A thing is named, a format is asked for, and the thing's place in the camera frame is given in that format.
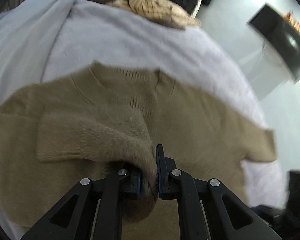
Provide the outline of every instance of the white bedsheet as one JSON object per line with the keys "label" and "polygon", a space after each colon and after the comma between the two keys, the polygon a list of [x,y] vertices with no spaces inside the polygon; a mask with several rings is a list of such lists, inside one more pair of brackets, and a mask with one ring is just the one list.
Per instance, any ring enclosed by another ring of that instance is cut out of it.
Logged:
{"label": "white bedsheet", "polygon": [[[82,0],[75,2],[60,29],[71,7],[68,5],[74,0],[45,0],[43,5],[43,0],[39,1],[40,10],[22,3],[18,13],[13,11],[13,17],[9,13],[0,20],[0,29],[5,26],[11,31],[0,43],[0,103],[21,86],[58,78],[97,60],[109,66],[161,69],[179,81],[203,88],[266,127],[259,102],[239,67],[203,30],[169,29],[121,9]],[[24,22],[26,27],[15,27],[15,21],[20,24],[29,7],[32,11],[30,21]],[[50,18],[39,24],[42,16]],[[18,46],[18,35],[13,35],[20,29],[24,31],[24,47]],[[9,46],[7,51],[11,40],[18,49]],[[4,60],[5,54],[13,57]],[[284,189],[278,162],[244,161],[242,166],[250,205],[278,205]]]}

